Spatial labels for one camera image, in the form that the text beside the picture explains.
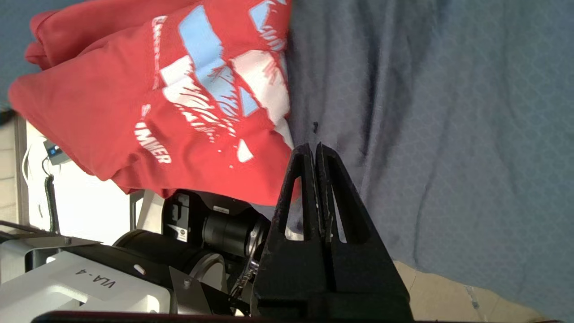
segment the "wire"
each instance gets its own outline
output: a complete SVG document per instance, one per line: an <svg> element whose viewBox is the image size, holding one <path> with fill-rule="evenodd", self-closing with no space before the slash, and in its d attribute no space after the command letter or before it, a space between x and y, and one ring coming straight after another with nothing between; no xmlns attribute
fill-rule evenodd
<svg viewBox="0 0 574 323"><path fill-rule="evenodd" d="M46 137L44 136L36 136L35 139L40 138L40 139L44 139L43 141L47 140ZM30 145L28 145L28 147L26 148L26 152L24 153L24 157L22 158L22 165L21 165L21 170L22 170L22 177L24 178L24 182L26 182L26 185L29 186L29 178L28 178L28 172L26 171L25 167L28 164L28 157L30 155L30 150L32 150L32 146L34 146L34 144L37 144L38 142L35 143L31 143ZM30 177L32 177L32 170L30 170L30 167L28 167L28 170L30 171Z"/></svg>
<svg viewBox="0 0 574 323"><path fill-rule="evenodd" d="M46 156L46 158L44 158L44 160L42 161L42 169L44 170L44 173L46 173L46 175L54 175L54 173L52 172L51 168L54 166L52 165L52 167L50 166L52 164L52 162L50 161L49 157ZM62 164L58 164L58 174L55 175L59 175L60 173L62 173Z"/></svg>
<svg viewBox="0 0 574 323"><path fill-rule="evenodd" d="M51 174L49 174L48 172L46 172L46 168L44 168L44 162L48 161L48 157L46 156L46 158L42 159L42 170L44 171L44 173L46 174L46 176L50 176Z"/></svg>
<svg viewBox="0 0 574 323"><path fill-rule="evenodd" d="M58 220L58 209L56 208L56 197L54 194L54 175L50 174L44 181L44 191L48 202L48 214L50 216L50 232L60 234L60 221Z"/></svg>

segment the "gray fabric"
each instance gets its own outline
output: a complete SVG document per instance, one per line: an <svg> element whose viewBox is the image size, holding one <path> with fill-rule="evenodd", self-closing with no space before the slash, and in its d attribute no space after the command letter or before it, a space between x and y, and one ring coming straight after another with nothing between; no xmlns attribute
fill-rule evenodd
<svg viewBox="0 0 574 323"><path fill-rule="evenodd" d="M19 76L40 70L24 59L26 47L34 41L30 19L78 2L82 0L0 0L0 111L9 107L10 84Z"/></svg>
<svg viewBox="0 0 574 323"><path fill-rule="evenodd" d="M294 142L340 153L394 258L574 321L573 17L295 0Z"/></svg>

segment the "cable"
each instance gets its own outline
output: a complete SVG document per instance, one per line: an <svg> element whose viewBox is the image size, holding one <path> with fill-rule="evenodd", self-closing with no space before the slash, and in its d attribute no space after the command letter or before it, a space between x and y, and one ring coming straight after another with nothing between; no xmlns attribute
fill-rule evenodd
<svg viewBox="0 0 574 323"><path fill-rule="evenodd" d="M36 138L44 139L42 142L47 140L47 138L44 136L36 136L35 139ZM27 186L29 186L30 184L29 184L28 172L26 171L26 169L24 169L24 166L28 162L28 156L29 156L30 151L32 150L32 146L34 146L34 144L37 144L37 142L31 143L30 145L28 145L28 147L26 148L26 152L24 153L24 157L22 158L22 165L21 165L22 177L24 177L24 182L26 182Z"/></svg>
<svg viewBox="0 0 574 323"><path fill-rule="evenodd" d="M46 176L50 176L52 174L49 174L48 172L46 172L46 168L44 168L44 162L48 160L48 157L46 156L46 158L42 159L42 170L44 171L44 173L46 174Z"/></svg>
<svg viewBox="0 0 574 323"><path fill-rule="evenodd" d="M60 220L58 219L58 209L56 208L56 193L54 192L54 175L49 174L44 181L44 191L48 201L48 214L50 216L50 232L60 234Z"/></svg>

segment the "red t-shirt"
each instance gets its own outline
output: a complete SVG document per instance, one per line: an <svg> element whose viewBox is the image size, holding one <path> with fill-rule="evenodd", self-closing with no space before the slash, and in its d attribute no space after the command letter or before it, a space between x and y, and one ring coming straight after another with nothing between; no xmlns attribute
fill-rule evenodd
<svg viewBox="0 0 574 323"><path fill-rule="evenodd" d="M292 149L288 0L94 0L39 14L43 71L10 101L88 174L125 192L274 205Z"/></svg>

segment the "metal bracket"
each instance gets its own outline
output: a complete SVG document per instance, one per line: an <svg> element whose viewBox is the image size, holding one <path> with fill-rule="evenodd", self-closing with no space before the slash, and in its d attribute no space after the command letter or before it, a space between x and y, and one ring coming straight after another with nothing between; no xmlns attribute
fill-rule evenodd
<svg viewBox="0 0 574 323"><path fill-rule="evenodd" d="M8 240L0 244L0 282L16 278L26 272L26 255L38 249L58 249L100 242L63 236L30 237Z"/></svg>
<svg viewBox="0 0 574 323"><path fill-rule="evenodd" d="M211 315L201 282L173 267L169 267L177 314Z"/></svg>
<svg viewBox="0 0 574 323"><path fill-rule="evenodd" d="M227 294L225 260L218 253L208 253L203 256L189 276Z"/></svg>
<svg viewBox="0 0 574 323"><path fill-rule="evenodd" d="M299 176L304 241L289 241L286 223ZM252 311L274 318L413 321L409 293L333 149L319 144L315 158L308 144L293 150L253 296Z"/></svg>

